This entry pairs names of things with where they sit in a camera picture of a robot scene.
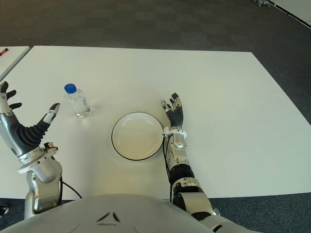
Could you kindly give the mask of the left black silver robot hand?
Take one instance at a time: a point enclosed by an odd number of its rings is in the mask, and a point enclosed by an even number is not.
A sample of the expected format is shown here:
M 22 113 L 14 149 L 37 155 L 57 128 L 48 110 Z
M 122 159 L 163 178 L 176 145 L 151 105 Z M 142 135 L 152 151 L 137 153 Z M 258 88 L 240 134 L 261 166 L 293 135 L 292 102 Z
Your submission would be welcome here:
M 60 103 L 53 104 L 35 125 L 26 127 L 19 122 L 13 112 L 14 109 L 21 107 L 22 103 L 8 103 L 8 100 L 17 93 L 16 90 L 8 92 L 8 87 L 6 81 L 0 84 L 0 135 L 8 148 L 19 158 L 39 147 L 59 111 Z

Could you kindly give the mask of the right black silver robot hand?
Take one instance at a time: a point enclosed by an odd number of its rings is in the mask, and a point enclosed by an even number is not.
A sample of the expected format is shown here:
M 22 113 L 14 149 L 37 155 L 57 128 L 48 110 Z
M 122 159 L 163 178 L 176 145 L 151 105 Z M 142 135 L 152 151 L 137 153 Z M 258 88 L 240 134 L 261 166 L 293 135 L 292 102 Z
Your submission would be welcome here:
M 170 104 L 162 100 L 161 105 L 169 119 L 170 126 L 182 129 L 184 115 L 179 95 L 176 92 L 172 93 Z

